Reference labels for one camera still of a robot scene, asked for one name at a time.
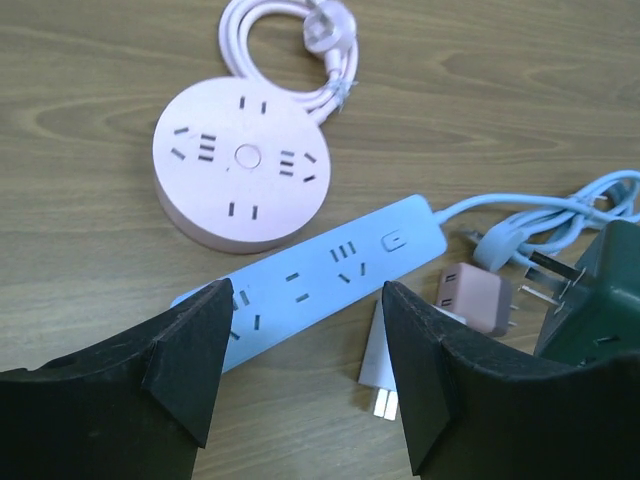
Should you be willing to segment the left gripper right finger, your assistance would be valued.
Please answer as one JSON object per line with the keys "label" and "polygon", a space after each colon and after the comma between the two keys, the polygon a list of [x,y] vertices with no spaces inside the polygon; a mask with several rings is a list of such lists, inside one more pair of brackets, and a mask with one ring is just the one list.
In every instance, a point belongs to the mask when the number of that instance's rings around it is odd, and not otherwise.
{"label": "left gripper right finger", "polygon": [[412,472],[423,479],[635,479],[639,356],[534,357],[396,281],[382,290]]}

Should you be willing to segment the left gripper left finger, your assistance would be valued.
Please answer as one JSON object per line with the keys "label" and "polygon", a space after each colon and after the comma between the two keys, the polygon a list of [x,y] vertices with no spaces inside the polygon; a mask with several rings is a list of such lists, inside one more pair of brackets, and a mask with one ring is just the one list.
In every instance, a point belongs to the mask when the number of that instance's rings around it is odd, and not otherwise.
{"label": "left gripper left finger", "polygon": [[229,280],[35,370],[1,375],[5,479],[188,479],[231,330]]}

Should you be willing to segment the dark green cube socket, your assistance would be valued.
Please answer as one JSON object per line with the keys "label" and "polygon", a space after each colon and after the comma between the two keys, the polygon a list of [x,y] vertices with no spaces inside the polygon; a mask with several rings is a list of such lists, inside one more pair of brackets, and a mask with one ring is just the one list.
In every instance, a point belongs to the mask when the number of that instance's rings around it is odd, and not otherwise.
{"label": "dark green cube socket", "polygon": [[584,367],[639,351],[639,226],[605,225],[575,265],[538,251],[525,277],[550,296],[534,349],[539,358]]}

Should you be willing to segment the blue power strip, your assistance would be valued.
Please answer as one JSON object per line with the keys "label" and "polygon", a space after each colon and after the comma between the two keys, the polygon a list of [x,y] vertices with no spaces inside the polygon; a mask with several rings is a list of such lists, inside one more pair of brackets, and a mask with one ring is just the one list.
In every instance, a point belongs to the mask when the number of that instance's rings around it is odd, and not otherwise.
{"label": "blue power strip", "polygon": [[229,274],[229,371],[441,256],[447,241],[414,194]]}

